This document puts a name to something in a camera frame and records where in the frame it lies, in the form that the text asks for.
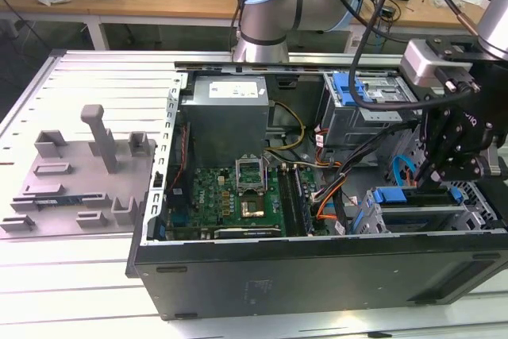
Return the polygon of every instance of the wooden desk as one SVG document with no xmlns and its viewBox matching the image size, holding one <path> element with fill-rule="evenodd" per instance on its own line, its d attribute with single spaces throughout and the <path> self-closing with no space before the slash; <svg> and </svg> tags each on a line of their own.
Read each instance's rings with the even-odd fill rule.
<svg viewBox="0 0 508 339">
<path fill-rule="evenodd" d="M 26 20 L 74 21 L 87 24 L 94 47 L 108 49 L 103 24 L 200 25 L 228 26 L 237 0 L 72 0 L 51 7 L 36 0 L 9 0 Z M 392 27 L 394 33 L 463 33 L 464 30 L 448 8 L 437 8 L 430 0 L 400 2 L 402 15 Z M 483 10 L 466 4 L 466 13 L 478 21 Z M 364 3 L 362 15 L 369 18 L 372 4 Z M 16 17 L 0 2 L 0 19 Z M 353 35 L 363 32 L 356 20 L 349 29 Z"/>
<path fill-rule="evenodd" d="M 409 0 L 407 2 L 396 1 L 400 6 L 402 14 L 396 25 L 398 27 L 418 27 L 418 28 L 453 28 L 462 29 L 462 25 L 457 21 L 455 14 L 446 7 L 435 7 L 430 0 Z M 483 16 L 484 9 L 470 3 L 464 3 L 464 12 L 475 22 L 478 23 Z M 364 17 L 372 15 L 373 5 L 365 2 L 362 7 Z"/>
</svg>

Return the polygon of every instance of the table leg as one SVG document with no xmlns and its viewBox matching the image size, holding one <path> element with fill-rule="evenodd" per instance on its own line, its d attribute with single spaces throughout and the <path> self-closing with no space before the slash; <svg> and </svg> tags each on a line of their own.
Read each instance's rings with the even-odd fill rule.
<svg viewBox="0 0 508 339">
<path fill-rule="evenodd" d="M 99 21 L 87 21 L 88 32 L 96 51 L 107 51 L 110 49 L 104 25 Z"/>
<path fill-rule="evenodd" d="M 356 53 L 356 50 L 358 49 L 358 44 L 360 43 L 360 40 L 362 39 L 362 36 L 365 32 L 365 27 L 363 25 L 358 24 L 351 24 L 348 27 L 348 40 L 346 41 L 346 46 L 344 48 L 344 53 Z"/>
<path fill-rule="evenodd" d="M 0 29 L 5 31 L 8 37 L 11 39 L 17 39 L 19 33 L 17 33 L 16 25 L 12 20 L 0 20 Z"/>
</svg>

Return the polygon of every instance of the black connector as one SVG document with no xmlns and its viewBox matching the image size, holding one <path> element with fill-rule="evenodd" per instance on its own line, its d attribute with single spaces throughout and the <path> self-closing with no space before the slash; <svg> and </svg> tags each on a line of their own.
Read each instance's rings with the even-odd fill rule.
<svg viewBox="0 0 508 339">
<path fill-rule="evenodd" d="M 395 8 L 390 6 L 383 6 L 381 9 L 381 17 L 386 19 L 393 19 L 395 16 Z"/>
</svg>

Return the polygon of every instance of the sticker label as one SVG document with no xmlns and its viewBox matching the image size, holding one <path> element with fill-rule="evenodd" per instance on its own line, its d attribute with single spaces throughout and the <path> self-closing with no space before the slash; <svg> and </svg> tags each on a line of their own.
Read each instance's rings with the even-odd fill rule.
<svg viewBox="0 0 508 339">
<path fill-rule="evenodd" d="M 214 81 L 210 84 L 210 98 L 257 98 L 257 83 Z"/>
<path fill-rule="evenodd" d="M 325 138 L 321 134 L 316 134 L 316 145 L 323 147 L 325 145 Z"/>
<path fill-rule="evenodd" d="M 339 222 L 335 222 L 335 230 L 339 233 L 339 236 L 344 236 L 346 234 L 346 228 Z"/>
<path fill-rule="evenodd" d="M 358 198 L 356 196 L 352 196 L 351 198 L 348 198 L 348 202 L 344 203 L 344 206 L 358 206 Z"/>
<path fill-rule="evenodd" d="M 36 200 L 36 204 L 58 204 L 56 200 Z"/>
<path fill-rule="evenodd" d="M 367 95 L 370 98 L 383 98 L 383 92 L 379 89 L 376 89 L 374 91 L 367 91 Z"/>
</svg>

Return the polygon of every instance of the yellow wire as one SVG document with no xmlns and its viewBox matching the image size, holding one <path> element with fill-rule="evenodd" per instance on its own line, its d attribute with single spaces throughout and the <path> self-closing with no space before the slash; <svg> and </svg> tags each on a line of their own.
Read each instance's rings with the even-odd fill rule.
<svg viewBox="0 0 508 339">
<path fill-rule="evenodd" d="M 293 110 L 291 110 L 289 108 L 288 105 L 285 105 L 285 104 L 283 104 L 282 102 L 279 102 L 279 101 L 275 101 L 275 104 L 276 105 L 281 105 L 284 109 L 286 109 L 298 121 L 298 123 L 300 124 L 300 131 L 301 132 L 300 132 L 300 136 L 298 137 L 296 142 L 291 143 L 291 144 L 286 144 L 285 146 L 270 147 L 269 149 L 270 150 L 288 150 L 290 148 L 298 146 L 303 141 L 303 138 L 305 136 L 305 126 L 303 125 L 302 120 L 300 119 L 300 117 Z"/>
</svg>

